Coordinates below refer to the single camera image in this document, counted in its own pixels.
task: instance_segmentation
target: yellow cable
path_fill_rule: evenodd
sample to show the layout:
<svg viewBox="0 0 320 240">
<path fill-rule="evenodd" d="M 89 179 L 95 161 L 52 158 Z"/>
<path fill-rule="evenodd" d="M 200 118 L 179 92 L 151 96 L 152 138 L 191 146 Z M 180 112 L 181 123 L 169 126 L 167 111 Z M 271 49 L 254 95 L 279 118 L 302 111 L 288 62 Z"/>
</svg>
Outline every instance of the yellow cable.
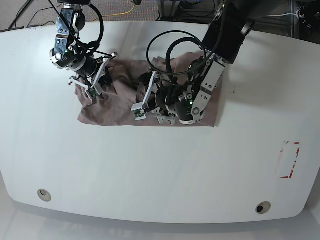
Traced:
<svg viewBox="0 0 320 240">
<path fill-rule="evenodd" d="M 116 14 L 110 14 L 110 15 L 105 15 L 105 16 L 102 16 L 102 18 L 129 14 L 129 13 L 131 13 L 131 12 L 135 9 L 135 6 L 136 6 L 136 5 L 133 4 L 133 8 L 132 8 L 130 11 L 122 12 L 122 13 L 116 13 Z"/>
</svg>

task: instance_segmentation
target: brown cloth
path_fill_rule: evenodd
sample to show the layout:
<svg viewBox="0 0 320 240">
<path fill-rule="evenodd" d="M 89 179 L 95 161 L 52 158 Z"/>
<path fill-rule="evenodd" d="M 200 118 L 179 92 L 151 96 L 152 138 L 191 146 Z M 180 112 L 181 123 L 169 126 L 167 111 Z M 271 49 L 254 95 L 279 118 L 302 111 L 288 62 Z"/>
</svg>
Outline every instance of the brown cloth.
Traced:
<svg viewBox="0 0 320 240">
<path fill-rule="evenodd" d="M 174 73 L 184 72 L 189 65 L 201 55 L 188 52 L 171 61 L 172 71 Z M 152 61 L 155 67 L 166 70 L 165 60 L 163 58 L 155 58 Z M 150 71 L 150 67 L 146 61 L 137 60 L 119 60 L 113 59 L 107 66 L 112 78 L 111 86 L 103 86 L 103 93 L 90 100 L 85 90 L 76 84 L 75 94 L 78 96 L 82 104 L 81 113 L 78 120 L 83 124 L 99 125 L 99 126 L 171 126 L 168 123 L 159 124 L 157 118 L 148 117 L 144 120 L 135 120 L 135 114 L 131 111 L 133 104 L 136 103 L 137 91 L 139 87 L 138 78 Z M 178 83 L 184 84 L 187 75 L 179 75 Z M 218 104 L 222 88 L 222 80 L 217 83 L 217 88 L 213 90 L 204 113 L 205 116 L 200 123 L 189 126 L 210 126 L 214 127 L 217 114 Z M 179 122 L 176 118 L 176 124 L 173 126 L 186 126 Z"/>
</svg>

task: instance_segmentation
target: cloth fold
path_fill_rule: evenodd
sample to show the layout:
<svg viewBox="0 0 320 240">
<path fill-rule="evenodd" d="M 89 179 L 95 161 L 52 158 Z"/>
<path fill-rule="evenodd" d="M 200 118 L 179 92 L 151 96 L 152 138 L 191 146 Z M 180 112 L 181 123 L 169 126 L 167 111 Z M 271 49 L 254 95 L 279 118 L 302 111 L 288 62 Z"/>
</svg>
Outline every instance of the cloth fold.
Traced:
<svg viewBox="0 0 320 240">
<path fill-rule="evenodd" d="M 196 59 L 199 59 L 201 54 L 187 52 L 186 54 L 171 60 L 172 71 L 174 73 L 184 72 L 189 65 Z M 166 71 L 165 60 L 161 57 L 154 58 L 152 64 Z M 131 111 L 133 104 L 137 103 L 137 94 L 139 88 L 138 78 L 150 71 L 150 66 L 146 61 L 138 60 L 121 60 L 113 59 L 107 65 L 109 74 L 112 78 L 112 84 L 102 87 L 103 93 L 96 96 L 93 100 L 88 98 L 85 90 L 76 84 L 75 94 L 77 95 L 82 109 L 78 120 L 83 124 L 99 125 L 99 126 L 145 126 L 145 127 L 169 127 L 170 124 L 159 124 L 157 118 L 148 117 L 147 119 L 136 121 L 135 115 Z M 177 76 L 177 82 L 181 85 L 188 80 L 188 76 Z M 210 99 L 205 116 L 201 124 L 189 125 L 195 126 L 210 126 L 214 127 L 218 105 L 222 88 L 221 79 L 218 81 L 217 87 L 213 90 L 212 98 Z M 186 127 L 176 119 L 176 124 L 173 127 Z"/>
</svg>

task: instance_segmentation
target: crumpled fabric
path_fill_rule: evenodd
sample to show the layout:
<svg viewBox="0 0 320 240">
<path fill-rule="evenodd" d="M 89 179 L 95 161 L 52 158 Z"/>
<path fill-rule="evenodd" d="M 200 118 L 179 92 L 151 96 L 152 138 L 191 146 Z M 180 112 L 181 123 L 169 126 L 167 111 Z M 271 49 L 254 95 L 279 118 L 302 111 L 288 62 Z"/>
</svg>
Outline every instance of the crumpled fabric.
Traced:
<svg viewBox="0 0 320 240">
<path fill-rule="evenodd" d="M 199 59 L 201 54 L 187 52 L 186 54 L 171 60 L 172 71 L 174 73 L 184 72 L 189 65 Z M 154 58 L 152 64 L 166 71 L 165 60 L 161 57 Z M 175 125 L 169 123 L 160 124 L 155 117 L 147 117 L 147 119 L 136 121 L 134 112 L 131 111 L 133 104 L 137 98 L 139 88 L 138 78 L 150 71 L 147 61 L 138 60 L 121 60 L 113 59 L 107 65 L 108 71 L 112 78 L 110 86 L 103 86 L 103 93 L 96 96 L 93 100 L 88 98 L 85 89 L 79 85 L 75 85 L 75 94 L 77 95 L 82 109 L 78 120 L 83 124 L 99 125 L 99 126 L 145 126 L 145 127 L 214 127 L 218 105 L 222 89 L 222 79 L 219 79 L 216 88 L 213 90 L 206 109 L 205 116 L 201 123 L 192 125 L 183 125 L 176 118 Z M 188 80 L 188 76 L 177 76 L 177 82 L 182 85 Z"/>
</svg>

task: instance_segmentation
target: white table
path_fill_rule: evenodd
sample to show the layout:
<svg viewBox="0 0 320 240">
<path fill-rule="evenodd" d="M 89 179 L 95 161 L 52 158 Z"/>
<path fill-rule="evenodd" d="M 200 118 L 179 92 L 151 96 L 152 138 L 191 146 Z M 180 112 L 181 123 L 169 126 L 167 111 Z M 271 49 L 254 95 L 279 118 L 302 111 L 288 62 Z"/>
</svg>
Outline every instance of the white table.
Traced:
<svg viewBox="0 0 320 240">
<path fill-rule="evenodd" d="M 81 40 L 96 39 L 98 26 L 88 23 Z M 150 40 L 168 30 L 203 38 L 207 27 L 107 22 L 100 50 L 144 60 Z M 252 32 L 224 72 L 215 128 L 101 127 L 77 121 L 81 105 L 67 85 L 73 73 L 49 60 L 55 35 L 54 26 L 0 33 L 0 169 L 15 201 L 157 223 L 261 221 L 302 211 L 320 167 L 320 46 Z M 150 55 L 164 57 L 182 36 L 163 37 Z M 186 43 L 173 56 L 197 50 Z M 52 200 L 42 201 L 39 189 Z M 257 214 L 264 201 L 270 211 Z"/>
</svg>

